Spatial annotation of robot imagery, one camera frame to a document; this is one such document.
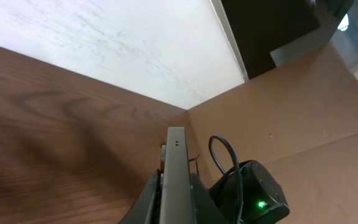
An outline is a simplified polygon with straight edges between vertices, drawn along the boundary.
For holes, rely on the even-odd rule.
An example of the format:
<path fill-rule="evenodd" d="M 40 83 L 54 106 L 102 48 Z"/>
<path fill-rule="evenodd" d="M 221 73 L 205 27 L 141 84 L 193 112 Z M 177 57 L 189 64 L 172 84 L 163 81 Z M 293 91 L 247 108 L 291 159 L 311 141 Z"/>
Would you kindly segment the Galaxy S25 Ultra smartphone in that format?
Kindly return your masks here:
<path fill-rule="evenodd" d="M 195 224 L 196 212 L 183 127 L 169 127 L 163 170 L 160 223 Z"/>

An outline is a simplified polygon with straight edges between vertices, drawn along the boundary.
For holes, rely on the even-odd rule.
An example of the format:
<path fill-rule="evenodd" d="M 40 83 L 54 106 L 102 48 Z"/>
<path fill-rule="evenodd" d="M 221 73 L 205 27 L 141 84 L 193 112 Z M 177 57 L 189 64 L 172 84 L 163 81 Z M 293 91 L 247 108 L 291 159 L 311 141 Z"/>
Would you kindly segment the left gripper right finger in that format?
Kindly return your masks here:
<path fill-rule="evenodd" d="M 208 189 L 205 188 L 198 175 L 191 173 L 190 178 L 197 224 L 229 224 L 209 196 Z"/>

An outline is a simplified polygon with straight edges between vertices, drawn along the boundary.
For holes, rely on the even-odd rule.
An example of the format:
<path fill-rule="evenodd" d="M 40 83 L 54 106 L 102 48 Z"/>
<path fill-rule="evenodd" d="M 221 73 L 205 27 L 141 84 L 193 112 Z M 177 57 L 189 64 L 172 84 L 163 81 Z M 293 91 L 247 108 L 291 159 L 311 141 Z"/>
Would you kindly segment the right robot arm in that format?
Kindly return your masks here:
<path fill-rule="evenodd" d="M 276 223 L 290 214 L 281 186 L 261 163 L 244 161 L 239 167 L 243 191 L 241 223 Z M 209 195 L 222 215 L 234 223 L 237 181 L 233 168 L 209 189 Z"/>

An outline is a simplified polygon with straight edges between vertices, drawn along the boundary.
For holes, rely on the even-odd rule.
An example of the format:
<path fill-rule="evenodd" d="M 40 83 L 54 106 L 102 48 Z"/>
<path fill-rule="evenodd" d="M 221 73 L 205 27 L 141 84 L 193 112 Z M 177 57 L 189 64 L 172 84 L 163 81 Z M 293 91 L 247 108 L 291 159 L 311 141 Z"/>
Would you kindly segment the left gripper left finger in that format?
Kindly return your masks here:
<path fill-rule="evenodd" d="M 161 197 L 161 171 L 157 169 L 119 224 L 159 224 Z"/>

